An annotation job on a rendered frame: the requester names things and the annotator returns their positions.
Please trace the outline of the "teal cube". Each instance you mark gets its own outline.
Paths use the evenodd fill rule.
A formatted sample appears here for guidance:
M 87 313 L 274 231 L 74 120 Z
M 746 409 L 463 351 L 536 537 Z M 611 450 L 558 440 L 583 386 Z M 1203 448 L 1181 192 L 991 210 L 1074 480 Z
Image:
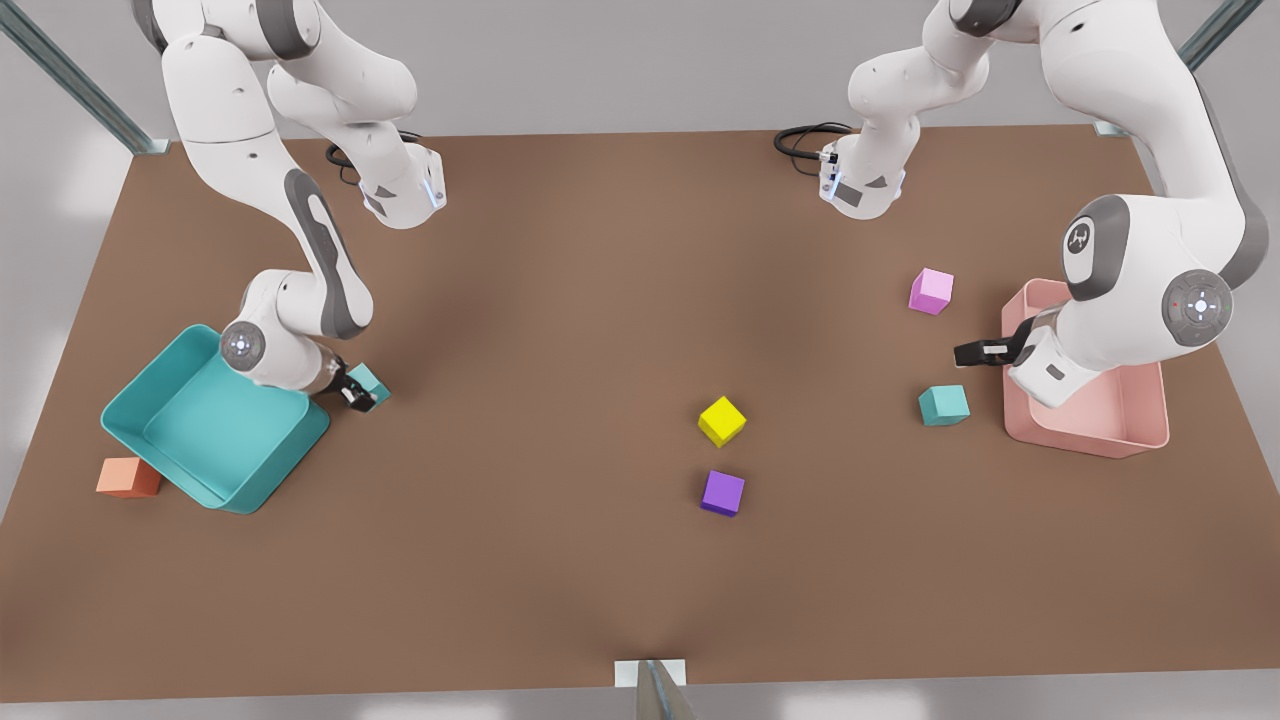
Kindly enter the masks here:
M 932 386 L 918 398 L 925 427 L 950 427 L 970 416 L 963 386 Z
M 390 397 L 387 386 L 364 363 L 349 368 L 346 377 L 352 388 L 358 386 L 353 407 L 362 413 L 372 410 Z

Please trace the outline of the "pink cube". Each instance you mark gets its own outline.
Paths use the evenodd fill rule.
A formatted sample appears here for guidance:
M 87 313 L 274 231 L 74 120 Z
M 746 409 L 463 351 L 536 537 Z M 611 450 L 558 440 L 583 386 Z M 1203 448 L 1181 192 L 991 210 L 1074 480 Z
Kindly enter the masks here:
M 952 274 L 923 268 L 911 283 L 908 306 L 936 316 L 948 306 L 952 291 Z

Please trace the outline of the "pink tray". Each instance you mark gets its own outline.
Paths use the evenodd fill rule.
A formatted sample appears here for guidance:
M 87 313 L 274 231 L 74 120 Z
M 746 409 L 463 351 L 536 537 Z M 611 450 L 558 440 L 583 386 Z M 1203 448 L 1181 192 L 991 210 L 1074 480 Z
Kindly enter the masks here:
M 1004 369 L 1004 423 L 1014 439 L 1102 457 L 1162 448 L 1170 438 L 1161 365 L 1115 368 L 1061 407 L 1030 398 Z

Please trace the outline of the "teal tray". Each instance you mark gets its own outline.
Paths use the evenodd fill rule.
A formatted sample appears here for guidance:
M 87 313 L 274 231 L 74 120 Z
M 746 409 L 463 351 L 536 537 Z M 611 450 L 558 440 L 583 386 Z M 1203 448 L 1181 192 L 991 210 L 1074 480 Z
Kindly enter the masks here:
M 308 396 L 233 372 L 183 329 L 102 410 L 102 428 L 206 509 L 257 511 L 330 425 Z

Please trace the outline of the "orange cube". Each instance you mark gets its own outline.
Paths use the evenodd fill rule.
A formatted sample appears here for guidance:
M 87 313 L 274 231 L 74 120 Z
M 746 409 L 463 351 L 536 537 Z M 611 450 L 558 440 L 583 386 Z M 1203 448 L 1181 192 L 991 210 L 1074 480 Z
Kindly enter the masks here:
M 118 498 L 154 497 L 164 477 L 141 457 L 108 457 L 102 461 L 96 491 Z

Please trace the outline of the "yellow cube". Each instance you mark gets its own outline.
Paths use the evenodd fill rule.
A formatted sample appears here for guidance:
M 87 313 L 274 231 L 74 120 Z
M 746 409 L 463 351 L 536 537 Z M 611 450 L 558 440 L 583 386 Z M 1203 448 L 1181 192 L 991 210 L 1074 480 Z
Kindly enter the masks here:
M 698 416 L 698 428 L 717 447 L 724 447 L 745 427 L 748 419 L 730 401 L 721 396 Z

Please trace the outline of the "purple cube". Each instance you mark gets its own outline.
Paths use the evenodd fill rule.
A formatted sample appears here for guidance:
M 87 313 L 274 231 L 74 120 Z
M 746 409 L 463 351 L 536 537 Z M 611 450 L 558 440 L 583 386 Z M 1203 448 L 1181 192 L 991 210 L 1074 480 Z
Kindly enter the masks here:
M 736 516 L 742 501 L 744 488 L 745 479 L 712 470 L 707 475 L 700 507 L 728 518 Z

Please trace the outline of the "silver frame post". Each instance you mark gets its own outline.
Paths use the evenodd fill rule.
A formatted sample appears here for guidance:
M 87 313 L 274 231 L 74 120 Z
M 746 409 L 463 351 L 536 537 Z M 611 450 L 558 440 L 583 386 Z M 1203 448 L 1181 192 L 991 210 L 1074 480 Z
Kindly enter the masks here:
M 684 659 L 614 661 L 614 685 L 636 691 L 635 720 L 698 720 L 686 684 Z
M 1280 59 L 1274 47 L 1280 32 L 1280 0 L 1170 0 L 1174 27 L 1183 32 L 1197 12 L 1207 17 L 1178 50 L 1199 87 L 1226 109 L 1240 110 L 1266 95 L 1266 74 Z
M 163 155 L 170 141 L 145 132 L 14 0 L 0 0 L 0 31 L 133 155 Z

